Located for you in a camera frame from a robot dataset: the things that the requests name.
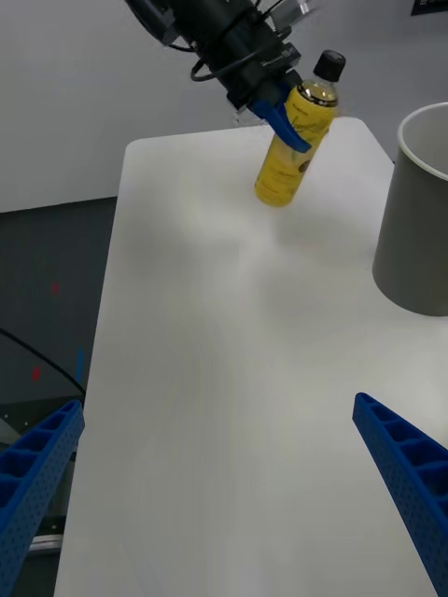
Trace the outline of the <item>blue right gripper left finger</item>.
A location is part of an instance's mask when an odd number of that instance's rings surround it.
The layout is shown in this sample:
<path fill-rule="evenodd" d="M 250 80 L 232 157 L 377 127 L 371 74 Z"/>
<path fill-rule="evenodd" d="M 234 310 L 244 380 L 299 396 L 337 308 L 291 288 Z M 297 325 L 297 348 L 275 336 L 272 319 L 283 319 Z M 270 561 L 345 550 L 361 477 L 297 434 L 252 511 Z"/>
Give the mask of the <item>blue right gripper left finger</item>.
<path fill-rule="evenodd" d="M 8 596 L 84 430 L 72 400 L 1 452 L 0 594 Z"/>

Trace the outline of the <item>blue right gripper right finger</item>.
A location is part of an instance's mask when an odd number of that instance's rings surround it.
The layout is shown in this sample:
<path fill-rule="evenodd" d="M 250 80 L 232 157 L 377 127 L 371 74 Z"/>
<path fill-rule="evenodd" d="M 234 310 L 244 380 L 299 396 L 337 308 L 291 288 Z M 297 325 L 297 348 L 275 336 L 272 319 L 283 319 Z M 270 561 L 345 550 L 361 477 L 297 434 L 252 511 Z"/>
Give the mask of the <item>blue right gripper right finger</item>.
<path fill-rule="evenodd" d="M 352 419 L 434 590 L 447 596 L 447 450 L 365 393 L 356 395 Z"/>

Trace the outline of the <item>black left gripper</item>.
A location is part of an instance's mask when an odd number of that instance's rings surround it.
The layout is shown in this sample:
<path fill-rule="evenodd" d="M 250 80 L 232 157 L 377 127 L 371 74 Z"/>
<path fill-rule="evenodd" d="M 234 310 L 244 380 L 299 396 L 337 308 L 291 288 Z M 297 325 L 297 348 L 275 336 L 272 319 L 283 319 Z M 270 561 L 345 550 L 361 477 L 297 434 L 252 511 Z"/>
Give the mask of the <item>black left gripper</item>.
<path fill-rule="evenodd" d="M 301 54 L 288 38 L 292 26 L 266 18 L 222 18 L 217 26 L 217 80 L 237 110 L 253 109 L 293 151 L 311 145 L 295 132 L 285 105 L 287 93 L 301 81 Z"/>

